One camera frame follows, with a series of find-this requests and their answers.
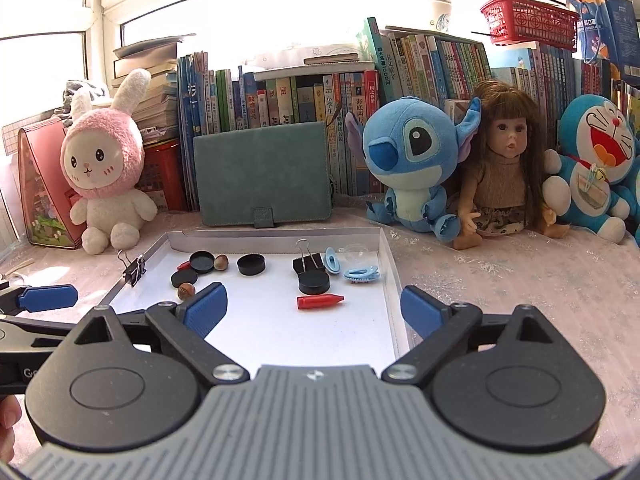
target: green tablet case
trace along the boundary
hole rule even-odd
[[[195,137],[204,224],[264,228],[329,218],[326,146],[324,122]]]

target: red collar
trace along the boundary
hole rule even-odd
[[[591,170],[591,164],[589,164],[586,160],[582,160],[581,158],[578,158],[576,156],[573,155],[569,155],[569,158],[575,160],[576,162],[578,162],[579,164],[583,165],[585,168],[587,168],[588,170]],[[609,179],[605,177],[605,182],[608,184],[609,183]]]

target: red plastic basket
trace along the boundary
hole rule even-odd
[[[491,0],[480,9],[489,23],[491,42],[508,45],[539,41],[575,52],[575,12],[533,0]]]
[[[178,139],[145,150],[145,167],[136,187],[151,197],[159,212],[187,210]]]

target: red crayon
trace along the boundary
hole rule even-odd
[[[325,306],[334,306],[344,300],[344,296],[337,294],[318,294],[316,296],[299,296],[298,309],[306,310],[308,308],[322,308]]]

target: bunny ears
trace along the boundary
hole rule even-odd
[[[113,110],[130,116],[136,109],[151,81],[151,74],[142,68],[133,70],[126,76],[111,103]],[[91,111],[91,96],[86,88],[79,89],[71,99],[71,119],[76,122],[82,115]]]

